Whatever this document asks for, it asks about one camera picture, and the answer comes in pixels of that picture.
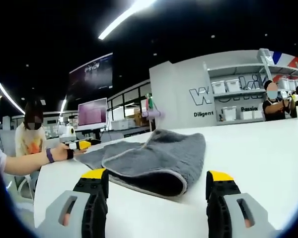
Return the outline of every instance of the gray towel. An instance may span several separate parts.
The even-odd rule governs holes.
[[[159,196],[183,195],[201,175],[205,138],[157,129],[146,143],[118,142],[77,157],[91,169],[106,168],[110,180]]]

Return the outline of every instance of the purple wristband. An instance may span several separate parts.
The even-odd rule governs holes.
[[[53,159],[53,156],[52,156],[52,153],[51,153],[51,149],[50,148],[46,149],[46,156],[48,157],[50,163],[55,162],[54,159]]]

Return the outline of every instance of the television screen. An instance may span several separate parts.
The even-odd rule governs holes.
[[[67,96],[79,99],[91,96],[95,91],[113,87],[113,54],[94,59],[70,72]]]
[[[106,123],[107,99],[98,99],[78,106],[78,125]]]

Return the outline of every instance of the face mask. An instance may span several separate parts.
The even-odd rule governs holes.
[[[277,91],[267,91],[267,96],[269,97],[269,99],[276,99]]]
[[[28,123],[28,127],[30,128],[30,130],[38,130],[40,129],[41,126],[42,126],[42,123],[39,123],[39,122]]]

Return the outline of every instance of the white tabletop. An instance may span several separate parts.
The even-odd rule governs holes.
[[[177,201],[142,194],[109,183],[107,238],[201,238],[208,236],[206,172],[230,174],[241,192],[247,192],[267,211],[269,222],[283,229],[298,209],[298,119],[178,129],[181,134],[202,133],[206,153],[197,183]],[[150,133],[125,138],[145,142]],[[112,141],[90,148],[96,150]],[[34,200],[35,226],[45,209],[65,190],[72,190],[89,168],[75,160],[41,169]]]

